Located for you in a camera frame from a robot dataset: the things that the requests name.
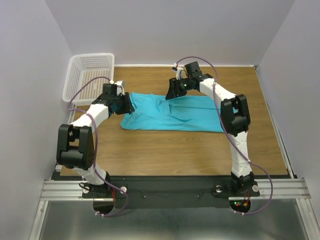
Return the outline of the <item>turquoise t shirt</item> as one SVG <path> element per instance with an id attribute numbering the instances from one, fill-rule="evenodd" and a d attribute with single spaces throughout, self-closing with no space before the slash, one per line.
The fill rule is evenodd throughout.
<path id="1" fill-rule="evenodd" d="M 125 114 L 125 130 L 222 133 L 214 101 L 208 96 L 186 95 L 166 100 L 164 95 L 132 92 L 134 112 Z"/>

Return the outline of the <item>white perforated plastic basket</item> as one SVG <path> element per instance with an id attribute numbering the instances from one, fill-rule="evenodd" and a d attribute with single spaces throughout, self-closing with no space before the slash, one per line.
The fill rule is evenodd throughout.
<path id="1" fill-rule="evenodd" d="M 103 90 L 103 84 L 114 78 L 115 56 L 112 53 L 88 53 L 71 57 L 62 91 L 62 100 L 76 106 L 88 106 Z"/>

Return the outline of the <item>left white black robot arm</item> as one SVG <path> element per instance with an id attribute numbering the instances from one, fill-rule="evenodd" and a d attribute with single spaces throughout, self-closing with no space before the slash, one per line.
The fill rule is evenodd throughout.
<path id="1" fill-rule="evenodd" d="M 96 163 L 98 126 L 111 115 L 132 114 L 130 94 L 124 90 L 124 82 L 105 83 L 102 93 L 87 111 L 79 109 L 82 115 L 70 124 L 58 129 L 56 162 L 73 169 L 87 183 L 80 184 L 84 194 L 95 192 L 100 197 L 114 194 L 110 175 Z"/>

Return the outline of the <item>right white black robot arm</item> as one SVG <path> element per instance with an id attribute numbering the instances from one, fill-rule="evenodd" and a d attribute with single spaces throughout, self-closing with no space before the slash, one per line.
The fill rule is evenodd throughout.
<path id="1" fill-rule="evenodd" d="M 242 195 L 254 184 L 247 146 L 251 123 L 247 98 L 243 94 L 236 95 L 226 90 L 210 74 L 202 73 L 196 61 L 185 67 L 174 63 L 172 70 L 175 77 L 169 80 L 166 100 L 183 97 L 189 90 L 197 90 L 213 100 L 221 128 L 230 142 L 230 190 L 235 195 Z"/>

